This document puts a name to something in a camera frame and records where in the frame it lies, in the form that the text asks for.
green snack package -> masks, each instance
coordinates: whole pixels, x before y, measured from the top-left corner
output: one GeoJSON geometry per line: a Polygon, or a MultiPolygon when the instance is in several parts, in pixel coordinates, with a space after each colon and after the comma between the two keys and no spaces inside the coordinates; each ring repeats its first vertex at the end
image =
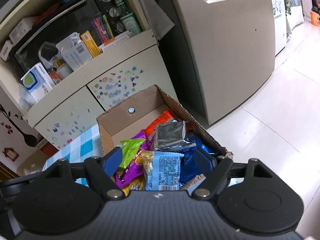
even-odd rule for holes
{"type": "Polygon", "coordinates": [[[119,166],[120,168],[126,169],[128,167],[144,141],[145,139],[129,139],[120,141],[120,144],[118,145],[122,149],[122,162],[119,166]]]}

plastic container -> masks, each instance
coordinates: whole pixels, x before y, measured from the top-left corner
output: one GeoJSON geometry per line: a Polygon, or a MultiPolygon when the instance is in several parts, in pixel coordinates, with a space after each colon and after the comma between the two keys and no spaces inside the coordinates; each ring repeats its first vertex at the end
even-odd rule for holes
{"type": "Polygon", "coordinates": [[[319,14],[315,12],[310,12],[310,15],[311,15],[311,23],[314,26],[319,26],[319,14]]]}

green glass bottle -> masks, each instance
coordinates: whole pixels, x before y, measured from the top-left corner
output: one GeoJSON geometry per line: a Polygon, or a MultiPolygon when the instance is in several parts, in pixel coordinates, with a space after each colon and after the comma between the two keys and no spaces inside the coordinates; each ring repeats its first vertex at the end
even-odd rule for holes
{"type": "Polygon", "coordinates": [[[121,9],[120,19],[122,20],[124,27],[127,31],[137,35],[141,33],[140,26],[133,12],[130,12],[123,0],[114,0],[118,8],[121,9]]]}

yellow snack package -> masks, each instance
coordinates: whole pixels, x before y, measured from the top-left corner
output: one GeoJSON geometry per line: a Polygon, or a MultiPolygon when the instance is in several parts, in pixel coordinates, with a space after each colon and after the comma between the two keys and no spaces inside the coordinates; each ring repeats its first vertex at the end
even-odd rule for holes
{"type": "Polygon", "coordinates": [[[122,191],[127,197],[129,195],[130,190],[144,190],[145,184],[146,180],[144,178],[144,175],[141,175],[139,177],[136,177],[133,181],[131,181],[129,185],[123,187],[122,191]]]}

blue and white tablecloth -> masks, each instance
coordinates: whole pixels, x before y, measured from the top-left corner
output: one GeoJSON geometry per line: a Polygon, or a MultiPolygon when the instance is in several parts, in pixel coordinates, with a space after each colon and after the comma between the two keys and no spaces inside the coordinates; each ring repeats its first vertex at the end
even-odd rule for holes
{"type": "MultiPolygon", "coordinates": [[[[60,158],[66,158],[70,163],[80,163],[91,156],[103,157],[99,127],[97,124],[47,159],[42,171],[49,168],[60,158]]],[[[87,185],[86,179],[77,179],[76,182],[87,185]]]]}

